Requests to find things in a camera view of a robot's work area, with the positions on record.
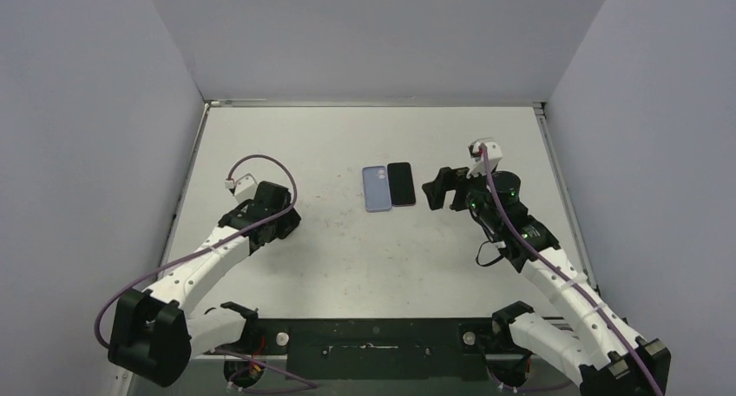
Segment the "black smartphone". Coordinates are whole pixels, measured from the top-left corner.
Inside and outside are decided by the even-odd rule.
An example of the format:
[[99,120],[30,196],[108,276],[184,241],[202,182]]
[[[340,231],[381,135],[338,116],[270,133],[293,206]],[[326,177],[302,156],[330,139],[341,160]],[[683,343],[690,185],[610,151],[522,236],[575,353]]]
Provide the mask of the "black smartphone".
[[386,166],[393,207],[413,206],[417,202],[411,165],[391,162]]

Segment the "clear lilac phone case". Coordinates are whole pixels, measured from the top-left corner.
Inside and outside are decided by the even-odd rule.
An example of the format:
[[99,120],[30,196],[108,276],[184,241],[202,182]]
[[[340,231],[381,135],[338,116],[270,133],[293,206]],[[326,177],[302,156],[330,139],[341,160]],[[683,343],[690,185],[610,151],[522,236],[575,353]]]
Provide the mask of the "clear lilac phone case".
[[362,168],[365,210],[369,213],[391,210],[391,192],[383,165]]

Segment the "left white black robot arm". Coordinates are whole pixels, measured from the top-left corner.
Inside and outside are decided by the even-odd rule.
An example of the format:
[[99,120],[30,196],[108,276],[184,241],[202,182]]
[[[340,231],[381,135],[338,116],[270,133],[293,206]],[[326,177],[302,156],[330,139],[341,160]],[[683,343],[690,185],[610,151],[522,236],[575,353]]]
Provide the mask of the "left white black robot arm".
[[234,189],[237,206],[222,215],[192,260],[142,291],[125,290],[115,306],[108,360],[161,387],[171,386],[190,360],[220,346],[237,353],[259,341],[259,316],[222,302],[197,306],[229,272],[259,248],[285,239],[300,223],[289,188],[269,181]]

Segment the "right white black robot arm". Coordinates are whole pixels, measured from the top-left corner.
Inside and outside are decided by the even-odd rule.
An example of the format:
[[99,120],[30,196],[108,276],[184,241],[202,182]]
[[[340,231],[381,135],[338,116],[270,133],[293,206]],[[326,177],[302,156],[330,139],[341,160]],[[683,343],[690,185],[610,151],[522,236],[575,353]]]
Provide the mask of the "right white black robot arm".
[[500,257],[533,284],[567,322],[563,331],[518,301],[493,313],[490,338],[501,351],[528,350],[562,373],[582,395],[663,395],[671,353],[646,340],[591,287],[560,242],[520,200],[521,180],[508,171],[471,176],[440,168],[422,186],[430,209],[470,212]]

